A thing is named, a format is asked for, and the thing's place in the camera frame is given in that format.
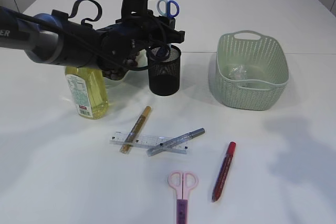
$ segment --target gold marker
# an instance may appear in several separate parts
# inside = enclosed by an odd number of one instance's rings
[[[137,122],[133,126],[133,129],[131,130],[130,134],[127,136],[125,143],[133,143],[135,137],[140,132],[140,129],[142,125],[144,124],[149,112],[151,111],[151,107],[147,106],[145,110],[142,112],[142,114],[139,116]],[[120,152],[123,154],[127,154],[132,146],[129,144],[123,144],[120,148]]]

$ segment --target clear ruler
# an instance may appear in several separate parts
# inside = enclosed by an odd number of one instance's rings
[[[113,137],[110,138],[110,144],[123,145],[128,135],[129,132],[117,131],[114,133]],[[161,149],[166,152],[187,154],[188,141],[174,147],[164,146],[164,143],[170,139],[172,139],[172,137],[138,135],[133,143],[127,143],[127,144],[137,148],[150,149],[156,147],[157,149]]]

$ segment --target pen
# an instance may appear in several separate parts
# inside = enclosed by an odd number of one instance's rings
[[[149,112],[151,111],[151,107],[147,106],[142,114],[139,116],[137,122],[133,126],[130,134],[127,136],[125,143],[133,143],[135,137],[138,135],[142,125],[144,124]],[[123,154],[127,154],[132,146],[130,144],[123,144],[120,148],[120,152]]]
[[[216,182],[215,188],[212,193],[212,202],[218,201],[218,199],[220,198],[222,194],[224,183],[227,177],[227,173],[230,169],[230,164],[233,158],[233,154],[235,152],[235,148],[236,148],[235,142],[231,142],[229,144],[229,147],[227,148],[226,155],[224,157],[222,167],[220,168],[217,182]]]
[[[168,147],[168,148],[172,148],[174,146],[177,146],[179,144],[182,144],[188,140],[191,140],[197,136],[202,135],[205,132],[204,128],[200,128],[196,131],[192,131],[189,133],[186,133],[182,136],[178,136],[176,138],[170,139],[167,142],[164,142],[162,144],[157,145],[156,147],[150,148],[147,150],[147,155],[148,157],[154,156],[158,153],[164,152],[164,149],[161,149],[160,147]]]

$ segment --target pink scissors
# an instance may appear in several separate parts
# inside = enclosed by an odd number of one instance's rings
[[[178,185],[173,182],[173,176],[175,174],[180,176]],[[189,186],[187,185],[188,175],[194,178],[194,182]],[[198,185],[198,178],[192,172],[176,170],[170,173],[168,184],[176,190],[176,224],[187,224],[189,193]]]

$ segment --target plastic bottle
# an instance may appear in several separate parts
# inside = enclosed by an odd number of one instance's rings
[[[65,75],[78,114],[89,119],[104,116],[109,101],[101,70],[65,67]]]

